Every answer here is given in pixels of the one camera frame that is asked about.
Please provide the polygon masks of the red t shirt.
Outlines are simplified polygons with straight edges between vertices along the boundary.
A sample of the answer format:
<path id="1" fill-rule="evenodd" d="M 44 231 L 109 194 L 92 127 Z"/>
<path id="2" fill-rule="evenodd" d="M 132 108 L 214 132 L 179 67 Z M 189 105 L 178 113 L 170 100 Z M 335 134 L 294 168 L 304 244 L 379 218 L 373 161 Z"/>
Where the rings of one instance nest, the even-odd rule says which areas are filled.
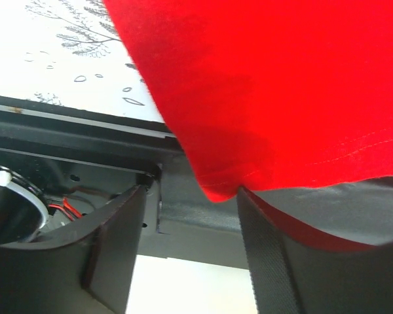
<path id="1" fill-rule="evenodd" d="M 106 1 L 213 202 L 393 240 L 393 1 Z"/>

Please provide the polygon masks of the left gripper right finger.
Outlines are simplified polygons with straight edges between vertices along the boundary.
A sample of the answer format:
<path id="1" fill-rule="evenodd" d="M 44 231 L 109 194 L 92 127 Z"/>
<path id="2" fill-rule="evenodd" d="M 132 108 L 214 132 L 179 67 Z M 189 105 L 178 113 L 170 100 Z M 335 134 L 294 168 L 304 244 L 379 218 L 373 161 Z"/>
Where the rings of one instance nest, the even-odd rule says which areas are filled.
<path id="1" fill-rule="evenodd" d="M 328 234 L 246 188 L 238 216 L 260 313 L 393 313 L 393 241 Z"/>

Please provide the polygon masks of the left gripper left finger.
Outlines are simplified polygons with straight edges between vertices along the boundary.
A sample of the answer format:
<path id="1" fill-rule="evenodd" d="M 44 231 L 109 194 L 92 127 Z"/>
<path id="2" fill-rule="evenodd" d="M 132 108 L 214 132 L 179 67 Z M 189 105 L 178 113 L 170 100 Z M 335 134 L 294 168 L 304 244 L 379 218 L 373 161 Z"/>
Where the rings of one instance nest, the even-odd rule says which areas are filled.
<path id="1" fill-rule="evenodd" d="M 134 186 L 35 241 L 0 245 L 0 313 L 124 313 L 145 202 Z"/>

